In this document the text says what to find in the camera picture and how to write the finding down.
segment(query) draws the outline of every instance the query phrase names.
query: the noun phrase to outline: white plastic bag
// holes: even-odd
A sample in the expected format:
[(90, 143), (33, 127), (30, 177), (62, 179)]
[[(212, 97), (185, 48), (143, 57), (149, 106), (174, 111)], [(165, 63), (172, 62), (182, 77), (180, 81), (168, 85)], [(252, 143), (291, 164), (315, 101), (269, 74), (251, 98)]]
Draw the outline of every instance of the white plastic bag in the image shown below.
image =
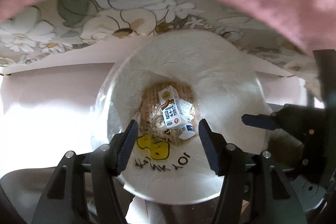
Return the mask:
[[(201, 118), (228, 143), (251, 153), (266, 148), (266, 131), (241, 122), (245, 113), (269, 113), (247, 57), (223, 38), (200, 30), (152, 37), (112, 68), (95, 106), (93, 148), (126, 129), (139, 110), (145, 88), (167, 80), (192, 86)], [(186, 144), (170, 145), (168, 153), (167, 159), (154, 160), (136, 143), (119, 176), (124, 188), (140, 198), (166, 204), (198, 203), (219, 195), (223, 178), (210, 170), (198, 135)]]

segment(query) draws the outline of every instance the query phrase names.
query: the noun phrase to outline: floral pattern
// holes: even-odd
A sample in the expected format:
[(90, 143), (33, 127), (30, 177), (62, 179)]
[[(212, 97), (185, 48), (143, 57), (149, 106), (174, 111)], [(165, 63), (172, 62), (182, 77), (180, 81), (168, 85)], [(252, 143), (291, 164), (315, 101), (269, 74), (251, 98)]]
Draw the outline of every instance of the floral pattern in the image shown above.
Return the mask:
[(36, 7), (28, 7), (0, 25), (0, 40), (14, 52), (33, 52), (38, 43), (48, 44), (55, 37), (53, 29), (51, 24), (40, 20)]
[(0, 66), (31, 64), (99, 41), (202, 29), (316, 84), (316, 64), (289, 40), (212, 0), (46, 0), (0, 22)]
[(80, 38), (96, 42), (104, 38), (123, 38), (132, 35), (149, 35), (156, 27), (155, 15), (144, 9), (99, 12), (87, 21)]
[(236, 27), (218, 27), (215, 29), (215, 34), (227, 39), (230, 42), (240, 40), (244, 35), (243, 31)]

